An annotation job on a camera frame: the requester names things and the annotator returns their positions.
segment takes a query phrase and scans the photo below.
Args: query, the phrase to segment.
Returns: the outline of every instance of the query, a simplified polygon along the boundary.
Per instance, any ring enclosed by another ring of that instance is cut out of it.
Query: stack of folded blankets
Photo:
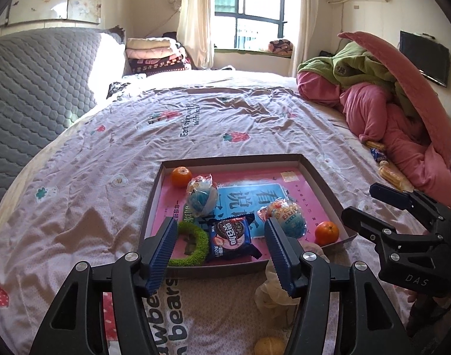
[[[128,39],[126,53],[132,73],[147,76],[174,70],[190,70],[186,50],[168,37]]]

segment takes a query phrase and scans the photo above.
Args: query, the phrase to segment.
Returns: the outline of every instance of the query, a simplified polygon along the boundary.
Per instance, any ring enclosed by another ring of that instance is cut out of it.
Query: bedsheet
[[[16,354],[29,352],[76,262],[110,263],[136,248],[143,207],[162,160],[302,153],[344,207],[358,206],[401,233],[423,231],[407,213],[369,196],[370,184],[382,182],[370,154],[336,111],[303,101],[293,79],[236,71],[169,72],[131,84],[118,96],[40,152],[1,203],[0,290],[7,293],[7,305],[0,305],[0,335]],[[146,125],[150,116],[166,110],[179,115]],[[249,138],[229,142],[223,136],[230,132]],[[364,260],[375,274],[379,270],[373,245],[360,237],[329,259],[347,265]],[[152,325],[158,345],[175,354],[187,347],[191,354],[242,355],[252,354],[253,344],[265,335],[286,337],[285,331],[265,327],[254,307],[253,294],[263,281],[264,274],[167,280],[145,301],[147,314],[159,304],[155,308],[163,317]],[[382,285],[405,322],[410,307],[405,291]],[[168,287],[180,295],[186,336],[168,318]],[[232,297],[218,299],[217,292]],[[207,306],[216,313],[208,314]],[[333,297],[325,354],[333,352],[337,310]]]

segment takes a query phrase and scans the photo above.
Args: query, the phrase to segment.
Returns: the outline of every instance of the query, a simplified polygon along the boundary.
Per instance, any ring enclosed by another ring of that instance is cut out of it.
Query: pink blanket
[[[388,157],[414,187],[451,207],[451,123],[437,94],[418,69],[387,41],[365,32],[339,36],[355,41],[388,68],[421,120],[406,117],[391,92],[371,83],[342,91],[324,77],[303,71],[297,76],[301,96],[342,112],[362,143],[383,142]]]

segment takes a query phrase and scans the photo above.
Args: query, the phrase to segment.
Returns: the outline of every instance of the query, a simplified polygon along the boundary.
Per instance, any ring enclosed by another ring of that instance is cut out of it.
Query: das logo
[[[429,282],[429,279],[421,280],[420,277],[415,278],[413,275],[408,275],[408,276],[406,276],[405,282],[410,282],[413,284],[420,284],[422,286],[425,286],[425,285],[427,285],[427,282]]]

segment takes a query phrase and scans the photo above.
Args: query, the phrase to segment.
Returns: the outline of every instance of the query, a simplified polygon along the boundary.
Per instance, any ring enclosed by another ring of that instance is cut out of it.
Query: white curtain
[[[211,36],[214,0],[181,0],[178,41],[197,67],[211,68],[214,44]]]
[[[316,27],[317,9],[319,0],[296,0],[291,11],[289,40],[293,43],[293,55],[289,66],[288,75],[296,77],[298,66],[307,61],[309,43]]]

